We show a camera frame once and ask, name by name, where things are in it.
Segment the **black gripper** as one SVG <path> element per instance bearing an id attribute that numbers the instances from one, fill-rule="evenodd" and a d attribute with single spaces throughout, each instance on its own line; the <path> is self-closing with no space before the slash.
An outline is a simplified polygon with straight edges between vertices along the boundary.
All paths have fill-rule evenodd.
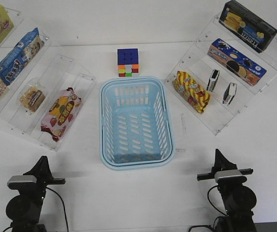
<path id="1" fill-rule="evenodd" d="M 42 193 L 48 185 L 64 185 L 65 178 L 54 178 L 49 175 L 49 162 L 47 156 L 41 156 L 30 171 L 23 175 L 33 175 L 36 177 L 36 187 L 34 193 Z"/>
<path id="2" fill-rule="evenodd" d="M 228 187 L 232 189 L 242 186 L 247 181 L 246 175 L 253 174 L 252 168 L 237 169 L 237 165 L 230 162 L 219 149 L 215 149 L 215 173 L 198 174 L 197 181 L 214 179 L 216 185 L 213 187 Z"/>

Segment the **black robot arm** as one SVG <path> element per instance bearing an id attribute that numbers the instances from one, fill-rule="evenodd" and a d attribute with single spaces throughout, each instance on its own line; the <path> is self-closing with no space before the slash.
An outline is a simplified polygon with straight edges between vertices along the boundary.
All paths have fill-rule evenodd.
<path id="1" fill-rule="evenodd" d="M 252 209 L 257 203 L 255 193 L 243 183 L 247 181 L 246 175 L 252 174 L 253 169 L 238 169 L 215 149 L 215 162 L 210 173 L 198 174 L 197 180 L 214 179 L 219 191 L 225 212 L 215 219 L 213 232 L 255 232 L 256 227 L 252 220 Z"/>
<path id="2" fill-rule="evenodd" d="M 19 192 L 6 206 L 6 215 L 12 220 L 12 231 L 45 232 L 46 227 L 39 220 L 47 186 L 63 185 L 65 182 L 65 178 L 52 176 L 47 156 L 41 156 L 30 171 L 12 176 L 7 186 Z"/>

